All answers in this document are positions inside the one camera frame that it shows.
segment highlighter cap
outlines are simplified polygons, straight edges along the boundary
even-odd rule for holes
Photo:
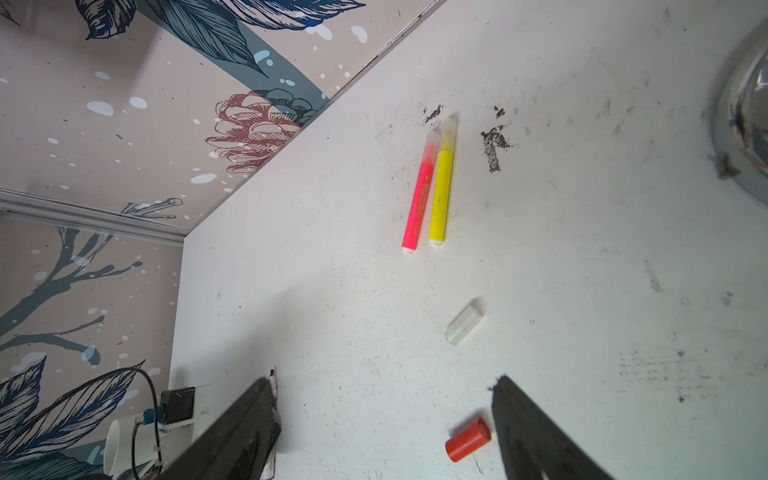
[[[435,158],[437,158],[437,147],[440,145],[440,133],[437,130],[431,130],[427,134],[427,141],[424,145],[424,153],[422,154],[422,163],[435,166]]]
[[[451,115],[446,118],[440,124],[440,131],[442,132],[442,138],[440,140],[440,150],[447,150],[453,152],[456,145],[456,127],[458,122],[456,117]]]

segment metal object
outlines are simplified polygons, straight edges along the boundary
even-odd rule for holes
[[[733,70],[712,131],[718,175],[768,204],[768,35]]]

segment leaf illustration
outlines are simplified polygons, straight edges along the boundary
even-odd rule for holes
[[[31,462],[0,464],[3,480],[72,480],[102,470],[101,465],[80,462],[61,453],[46,455]]]
[[[269,30],[303,30],[345,10],[364,7],[354,0],[215,0],[245,23]]]
[[[136,0],[74,0],[88,23],[89,38],[110,38],[123,33],[136,14]]]
[[[217,60],[264,72],[256,65],[237,20],[212,0],[147,0],[154,13],[187,45]]]
[[[0,439],[6,437],[37,408],[40,376],[44,366],[45,357],[26,372],[0,385]]]
[[[0,441],[0,458],[3,462],[25,462],[75,444],[112,413],[135,375],[136,372],[122,372],[107,377],[46,415],[30,418]]]
[[[11,22],[14,22],[16,25],[18,25],[18,22],[13,19],[11,16],[11,12],[8,10],[8,7],[11,5],[11,2],[8,0],[0,0],[0,16],[6,17]]]

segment cable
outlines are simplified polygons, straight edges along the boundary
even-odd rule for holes
[[[157,460],[160,463],[160,470],[158,471],[158,474],[163,471],[163,456],[160,453],[160,429],[157,427],[157,393],[154,390],[154,384],[152,383],[152,379],[149,377],[149,375],[142,369],[135,367],[135,366],[127,366],[123,367],[121,369],[112,370],[111,372],[107,372],[104,375],[100,375],[96,377],[95,379],[88,380],[87,382],[83,383],[82,385],[73,388],[69,392],[66,392],[64,395],[58,397],[51,405],[41,410],[37,415],[33,416],[31,419],[29,419],[26,424],[30,427],[37,423],[40,419],[44,418],[48,413],[53,411],[56,407],[58,407],[63,402],[68,402],[73,396],[77,395],[78,392],[80,392],[83,389],[87,389],[88,387],[94,385],[97,382],[100,382],[101,380],[107,379],[111,376],[114,376],[119,373],[123,372],[136,372],[140,373],[144,379],[147,380],[147,383],[149,384],[149,390],[152,391],[152,403],[154,404],[154,440],[157,445]],[[131,457],[134,457],[134,449],[133,445],[131,445]],[[0,457],[0,462],[5,460],[5,458]]]
[[[140,426],[139,422],[134,423],[134,431],[131,433],[131,470],[133,470],[136,480],[141,480],[139,472],[136,471],[136,432],[139,431]]]

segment red cap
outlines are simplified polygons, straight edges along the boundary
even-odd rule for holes
[[[458,462],[490,441],[491,430],[485,424],[485,420],[478,417],[445,443],[445,451],[453,462]]]

